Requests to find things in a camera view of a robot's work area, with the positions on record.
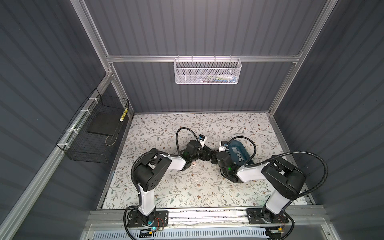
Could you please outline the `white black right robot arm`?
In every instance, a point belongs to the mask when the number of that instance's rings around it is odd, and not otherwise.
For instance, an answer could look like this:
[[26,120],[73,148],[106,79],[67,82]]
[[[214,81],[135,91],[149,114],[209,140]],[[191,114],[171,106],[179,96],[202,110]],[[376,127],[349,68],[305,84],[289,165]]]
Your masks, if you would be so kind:
[[281,215],[299,197],[307,179],[303,171],[277,155],[273,155],[268,163],[254,167],[237,164],[229,151],[216,152],[213,159],[218,163],[221,175],[233,183],[265,180],[274,188],[262,208],[264,219]]

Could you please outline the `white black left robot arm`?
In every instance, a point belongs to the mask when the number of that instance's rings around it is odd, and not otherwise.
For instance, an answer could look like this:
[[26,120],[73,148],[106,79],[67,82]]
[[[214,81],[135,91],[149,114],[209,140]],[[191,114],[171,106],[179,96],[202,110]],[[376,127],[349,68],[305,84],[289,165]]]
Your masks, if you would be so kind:
[[168,170],[184,171],[197,160],[210,161],[217,152],[199,141],[191,140],[186,149],[172,155],[157,149],[151,149],[139,156],[131,169],[131,179],[138,191],[138,211],[143,217],[154,214],[154,189]]

